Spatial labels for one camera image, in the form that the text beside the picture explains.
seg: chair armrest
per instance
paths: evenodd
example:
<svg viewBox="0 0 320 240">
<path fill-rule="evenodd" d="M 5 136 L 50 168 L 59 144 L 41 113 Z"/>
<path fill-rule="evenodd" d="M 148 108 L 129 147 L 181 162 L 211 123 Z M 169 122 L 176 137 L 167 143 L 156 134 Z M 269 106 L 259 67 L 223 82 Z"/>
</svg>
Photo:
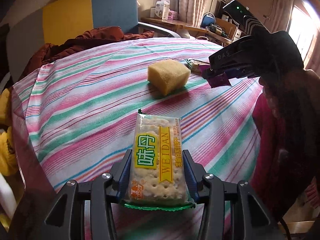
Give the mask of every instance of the chair armrest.
<svg viewBox="0 0 320 240">
<path fill-rule="evenodd" d="M 138 27 L 144 28 L 148 31 L 154 31 L 154 32 L 160 33 L 160 34 L 167 36 L 167 37 L 181 38 L 179 34 L 173 32 L 173 31 L 170 31 L 165 28 L 161 28 L 161 27 L 158 27 L 158 26 L 155 26 L 152 24 L 138 22 Z"/>
</svg>

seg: metal screw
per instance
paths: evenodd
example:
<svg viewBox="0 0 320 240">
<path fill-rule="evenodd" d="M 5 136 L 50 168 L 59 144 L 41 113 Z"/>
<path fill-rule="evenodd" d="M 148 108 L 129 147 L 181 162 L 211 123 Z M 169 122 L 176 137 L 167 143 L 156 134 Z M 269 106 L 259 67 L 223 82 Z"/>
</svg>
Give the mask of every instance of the metal screw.
<svg viewBox="0 0 320 240">
<path fill-rule="evenodd" d="M 72 187 L 74 184 L 76 184 L 76 181 L 74 179 L 67 181 L 67 186 Z"/>
<path fill-rule="evenodd" d="M 103 179 L 110 179 L 111 178 L 111 174 L 109 172 L 103 173 L 101 176 Z"/>
<path fill-rule="evenodd" d="M 244 183 L 240 183 L 240 186 L 243 187 L 243 185 L 247 185 L 247 184 L 248 184 L 248 182 L 246 181 Z"/>
<path fill-rule="evenodd" d="M 213 175 L 212 173 L 206 173 L 206 174 L 204 175 L 204 177 L 205 177 L 206 179 L 213 179 L 214 175 Z"/>
</svg>

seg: yellow sponge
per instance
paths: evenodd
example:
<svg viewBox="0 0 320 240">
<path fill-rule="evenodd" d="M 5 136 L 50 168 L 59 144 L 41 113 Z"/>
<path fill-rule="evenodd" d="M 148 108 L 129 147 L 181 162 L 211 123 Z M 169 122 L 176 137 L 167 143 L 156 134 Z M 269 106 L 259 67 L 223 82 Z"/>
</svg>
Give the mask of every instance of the yellow sponge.
<svg viewBox="0 0 320 240">
<path fill-rule="evenodd" d="M 182 63 L 167 59 L 148 67 L 148 81 L 164 95 L 182 88 L 188 81 L 190 69 Z"/>
</svg>

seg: window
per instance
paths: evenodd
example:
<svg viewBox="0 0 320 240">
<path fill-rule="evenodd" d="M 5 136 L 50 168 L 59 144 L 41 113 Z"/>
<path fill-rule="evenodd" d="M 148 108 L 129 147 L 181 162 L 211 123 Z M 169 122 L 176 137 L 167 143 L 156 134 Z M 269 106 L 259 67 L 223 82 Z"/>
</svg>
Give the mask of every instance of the window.
<svg viewBox="0 0 320 240">
<path fill-rule="evenodd" d="M 310 49 L 313 37 L 316 34 L 316 27 L 312 22 L 312 19 L 299 8 L 294 7 L 291 14 L 288 33 L 297 45 L 302 60 L 304 61 Z"/>
</svg>

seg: curtain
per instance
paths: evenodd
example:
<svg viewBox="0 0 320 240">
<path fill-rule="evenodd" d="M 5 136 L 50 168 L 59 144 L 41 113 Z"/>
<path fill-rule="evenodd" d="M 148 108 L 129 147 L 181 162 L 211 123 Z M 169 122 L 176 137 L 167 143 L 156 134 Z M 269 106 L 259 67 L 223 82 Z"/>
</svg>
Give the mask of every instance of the curtain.
<svg viewBox="0 0 320 240">
<path fill-rule="evenodd" d="M 316 36 L 316 42 L 310 55 L 310 59 L 306 65 L 306 69 L 314 70 L 320 76 L 320 33 Z"/>
<path fill-rule="evenodd" d="M 271 33 L 287 30 L 292 8 L 293 0 L 277 0 L 275 17 L 270 30 Z"/>
<path fill-rule="evenodd" d="M 179 0 L 179 20 L 199 27 L 207 0 Z"/>
</svg>

